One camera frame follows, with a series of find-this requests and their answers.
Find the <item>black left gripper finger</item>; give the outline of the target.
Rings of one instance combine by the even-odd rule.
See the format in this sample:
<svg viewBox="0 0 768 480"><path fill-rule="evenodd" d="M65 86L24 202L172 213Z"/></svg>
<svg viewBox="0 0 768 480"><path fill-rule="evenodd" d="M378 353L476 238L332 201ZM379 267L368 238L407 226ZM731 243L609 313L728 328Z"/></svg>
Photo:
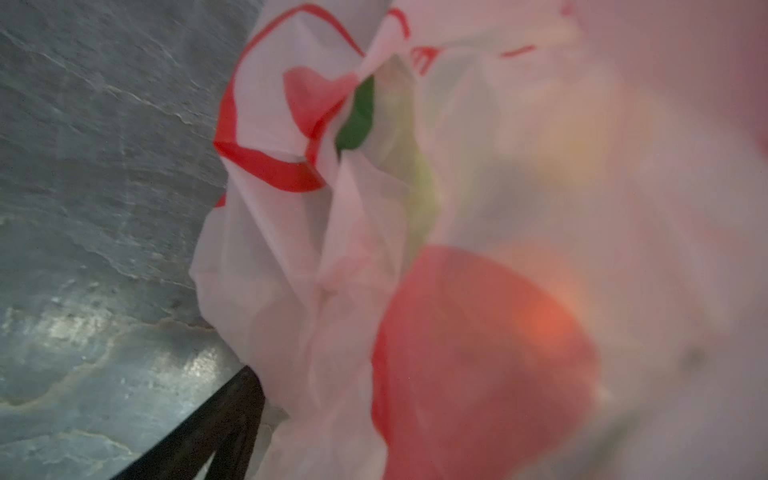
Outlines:
<svg viewBox="0 0 768 480"><path fill-rule="evenodd" d="M115 478L243 480L252 457L266 398L247 366L237 372L165 438Z"/></svg>

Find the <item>pink plastic bag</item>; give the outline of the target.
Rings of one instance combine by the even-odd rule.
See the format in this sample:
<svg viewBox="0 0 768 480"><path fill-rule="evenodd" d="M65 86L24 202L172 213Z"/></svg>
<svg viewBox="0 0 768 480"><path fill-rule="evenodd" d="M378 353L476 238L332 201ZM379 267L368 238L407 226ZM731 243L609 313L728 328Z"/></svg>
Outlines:
<svg viewBox="0 0 768 480"><path fill-rule="evenodd" d="M767 137L568 1L269 1L221 100L203 317L257 479L763 479Z"/></svg>

